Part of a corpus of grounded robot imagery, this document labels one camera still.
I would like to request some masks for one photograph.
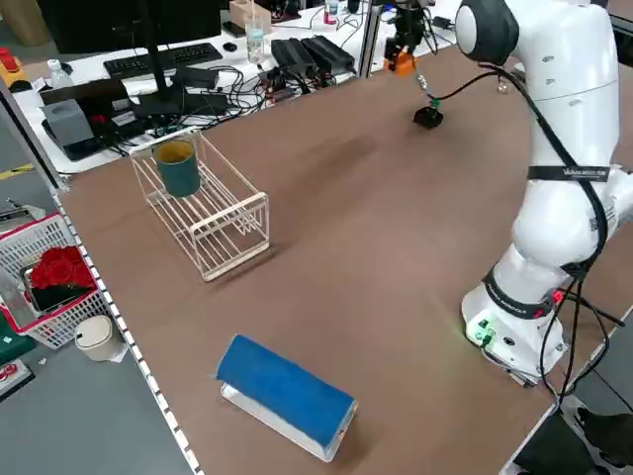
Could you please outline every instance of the table surface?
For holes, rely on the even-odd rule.
[[[630,0],[609,0],[609,13],[633,20],[633,2]]]
[[[422,66],[435,90],[478,72],[456,48]],[[622,81],[633,104],[629,71]],[[62,197],[205,470],[497,473],[550,406],[542,388],[522,389],[481,357],[459,311],[509,244],[527,109],[481,81],[427,131],[410,120],[423,103],[411,77],[382,73],[208,131],[269,192],[273,243],[209,284],[143,203],[127,160],[81,174]],[[630,166],[633,115],[622,109],[614,161]],[[629,227],[609,242],[586,288],[615,315],[630,305],[632,238]],[[213,374],[235,333],[358,400],[331,464],[221,398]],[[577,361],[599,337],[583,313]]]
[[[432,7],[433,15],[444,16],[452,19],[455,17],[457,8],[460,3],[461,0],[438,0],[437,5],[435,7]],[[360,49],[362,46],[364,24],[362,25],[362,28],[360,28],[360,30],[356,32],[353,37],[350,38],[350,35],[355,30],[353,26],[344,25],[337,30],[336,27],[325,25],[322,20],[323,14],[320,12],[320,10],[322,10],[322,7],[304,10],[301,12],[301,19],[291,22],[285,22],[279,26],[273,27],[273,33],[267,35],[266,40],[272,41],[287,38],[307,38],[313,35],[324,35],[337,45],[342,45],[344,43],[344,49],[352,54],[352,56],[354,56],[356,60],[358,60],[360,56]],[[367,12],[366,5],[363,5],[363,11],[365,13]],[[389,16],[390,14],[387,13],[384,15],[384,18],[389,18]],[[315,18],[312,21],[312,28],[309,29],[308,27],[311,25],[312,17]],[[345,18],[346,14],[344,13],[339,16],[340,21]],[[360,14],[353,15],[348,21],[351,22],[352,20],[354,20],[355,22],[358,22],[360,18]],[[375,50],[375,69],[379,69],[382,67],[383,55],[385,50],[385,39],[392,36],[395,30],[396,28],[393,25],[388,25],[385,22],[381,22],[377,47]],[[449,42],[455,41],[455,35],[452,32],[443,30],[438,30],[438,32],[441,32],[439,34]],[[237,50],[235,52],[225,51],[222,46],[226,42],[235,43],[237,45]],[[185,45],[194,45],[200,43],[211,43],[223,55],[223,59],[213,62],[196,64],[195,67],[206,68],[210,66],[230,65],[239,69],[244,74],[245,79],[254,78],[259,73],[256,65],[248,62],[246,58],[245,38],[236,39],[224,30],[222,30],[222,32],[216,37],[197,40],[194,42],[179,43],[171,45],[170,47],[177,48]],[[442,40],[438,41],[438,45],[440,48],[450,46],[447,42]],[[268,48],[267,51],[268,55],[262,63],[262,67],[264,67],[264,69],[266,70],[276,65],[274,58],[270,54],[270,48]],[[146,49],[142,47],[137,47],[136,50],[124,49],[120,51],[97,54],[87,58],[70,61],[70,64],[73,67],[73,73],[71,77],[75,84],[81,84],[96,79],[108,78],[109,75],[103,66],[103,62],[105,60],[126,56],[134,56],[136,53],[144,54],[146,53]],[[422,55],[425,53],[428,53],[428,48],[425,44],[420,45],[420,47],[418,47],[418,49],[415,51],[416,55]],[[340,75],[337,79],[339,81],[342,81],[348,79],[349,77],[351,77],[351,74]],[[221,73],[218,85],[224,87],[230,86],[233,81],[234,74]],[[136,96],[139,93],[139,88],[142,88],[142,93],[150,92],[150,90],[152,89],[155,90],[155,82],[153,81],[153,79],[144,81],[133,79],[126,80],[124,81],[124,83],[126,84],[131,97]],[[44,146],[44,149],[57,172],[74,174],[120,158],[120,155],[116,152],[112,150],[104,150],[79,161],[69,160],[65,153],[61,150],[61,148],[59,148],[52,141],[52,139],[46,134],[44,128],[42,127],[42,120],[45,118],[45,116],[41,109],[43,103],[40,96],[35,91],[27,91],[16,94],[14,97],[16,98],[18,105],[27,118],[27,121],[34,129],[36,136],[38,137],[40,142],[42,142],[42,145]],[[136,139],[133,142],[142,143],[148,140],[149,137],[143,137]]]

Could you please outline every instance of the yellow tape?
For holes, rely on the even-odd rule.
[[[35,167],[33,166],[32,163],[29,163],[28,165],[22,165],[17,168],[13,168],[11,170],[0,171],[0,181],[6,180],[7,178],[12,178],[17,175],[21,175],[22,173],[27,173],[33,170],[35,170]]]

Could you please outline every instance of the artificial rose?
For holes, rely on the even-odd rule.
[[[78,264],[78,263],[83,263],[83,259],[81,258],[79,249],[75,247],[74,245],[70,245],[69,247],[64,247],[61,250],[61,255],[73,265]]]
[[[83,263],[76,265],[72,270],[72,282],[80,287],[88,287],[90,289],[95,287],[92,275]]]
[[[61,249],[59,247],[52,247],[42,254],[42,260],[44,262],[55,262],[61,259]]]
[[[37,267],[33,269],[33,272],[31,272],[31,286],[35,289],[45,289],[48,285],[46,263],[40,262]]]
[[[72,277],[72,264],[64,258],[51,262],[46,268],[46,276],[50,285],[69,284]]]

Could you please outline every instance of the gray box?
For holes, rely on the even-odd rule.
[[[86,116],[74,99],[44,106],[44,115],[61,146],[95,137]]]

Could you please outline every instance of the wire rack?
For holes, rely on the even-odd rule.
[[[152,150],[173,139],[191,143],[200,189],[175,198],[165,190]],[[258,191],[196,129],[165,136],[130,151],[149,206],[194,262],[205,281],[229,272],[270,245],[268,195]]]

